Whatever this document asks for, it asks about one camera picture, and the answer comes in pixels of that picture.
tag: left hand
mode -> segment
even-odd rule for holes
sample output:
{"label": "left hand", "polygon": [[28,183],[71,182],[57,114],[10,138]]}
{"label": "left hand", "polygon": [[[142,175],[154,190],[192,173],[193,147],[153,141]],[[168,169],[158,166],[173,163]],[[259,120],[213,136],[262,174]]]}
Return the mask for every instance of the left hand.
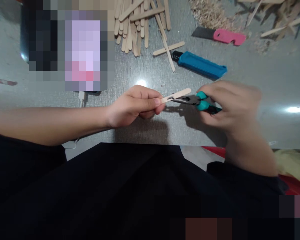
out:
{"label": "left hand", "polygon": [[163,96],[156,90],[135,85],[108,107],[109,125],[113,128],[129,126],[138,116],[148,119],[165,108]]}

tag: pliers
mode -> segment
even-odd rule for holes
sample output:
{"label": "pliers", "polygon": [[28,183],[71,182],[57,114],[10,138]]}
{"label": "pliers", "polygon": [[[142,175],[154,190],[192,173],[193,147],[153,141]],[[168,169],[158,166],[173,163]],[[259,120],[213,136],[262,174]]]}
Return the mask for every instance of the pliers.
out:
{"label": "pliers", "polygon": [[172,102],[195,105],[199,111],[206,111],[210,114],[216,114],[222,109],[216,106],[211,105],[210,103],[204,101],[208,96],[204,92],[198,92],[196,96],[182,96],[176,99],[173,99]]}

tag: gray table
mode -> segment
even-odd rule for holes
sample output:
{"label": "gray table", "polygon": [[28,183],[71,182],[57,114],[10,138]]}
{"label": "gray table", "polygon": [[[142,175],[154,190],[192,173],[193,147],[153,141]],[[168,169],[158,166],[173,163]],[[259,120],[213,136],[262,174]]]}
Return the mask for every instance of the gray table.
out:
{"label": "gray table", "polygon": [[[225,0],[229,12],[240,8]],[[242,46],[234,47],[210,40],[190,37],[196,27],[187,0],[170,1],[172,30],[167,32],[168,44],[185,41],[180,51],[190,51],[210,61],[228,67],[224,79],[258,86],[263,92],[258,120],[267,141],[274,141],[273,148],[300,149],[300,113],[287,112],[288,107],[300,107],[300,33],[294,40],[285,37],[266,55],[260,55],[253,39]],[[271,28],[260,26],[253,20],[249,29],[255,36]],[[87,106],[111,104],[125,90],[136,83],[144,83],[163,96],[191,88],[195,92],[200,86],[211,83],[207,78],[178,67],[171,71],[166,54],[152,57],[154,50],[163,47],[154,19],[150,20],[149,48],[142,48],[142,56],[122,53],[116,48],[115,83],[100,96],[89,96]],[[29,88],[28,64],[20,57],[19,20],[17,8],[12,5],[0,10],[0,79],[17,81],[16,86],[0,84],[0,109],[29,106],[78,107],[79,100],[74,92],[34,92]],[[124,129],[95,134],[82,141],[124,142],[174,145],[223,146],[225,137],[219,131],[201,124],[195,109],[167,103],[159,116],[150,121],[137,119]]]}

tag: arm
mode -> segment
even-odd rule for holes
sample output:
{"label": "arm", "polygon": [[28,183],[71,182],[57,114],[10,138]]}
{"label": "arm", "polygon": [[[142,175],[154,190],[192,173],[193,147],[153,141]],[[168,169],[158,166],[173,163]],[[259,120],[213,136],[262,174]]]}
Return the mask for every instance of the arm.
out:
{"label": "arm", "polygon": [[222,111],[215,115],[206,112],[200,115],[203,123],[225,131],[228,139],[226,162],[255,174],[277,176],[275,156],[261,136],[256,121],[260,91],[228,81],[205,85],[198,91],[222,106]]}
{"label": "arm", "polygon": [[130,125],[139,115],[149,118],[164,109],[161,94],[136,85],[107,107],[21,108],[0,112],[0,134],[56,146],[106,129]]}

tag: forearm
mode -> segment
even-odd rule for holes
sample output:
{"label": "forearm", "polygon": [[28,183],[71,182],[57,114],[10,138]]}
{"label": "forearm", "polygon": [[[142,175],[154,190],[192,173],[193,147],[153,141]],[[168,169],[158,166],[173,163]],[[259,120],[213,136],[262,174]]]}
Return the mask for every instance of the forearm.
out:
{"label": "forearm", "polygon": [[227,138],[226,162],[255,174],[278,175],[273,151],[257,127],[235,134],[228,133]]}
{"label": "forearm", "polygon": [[107,107],[42,107],[0,112],[1,135],[47,146],[108,128]]}

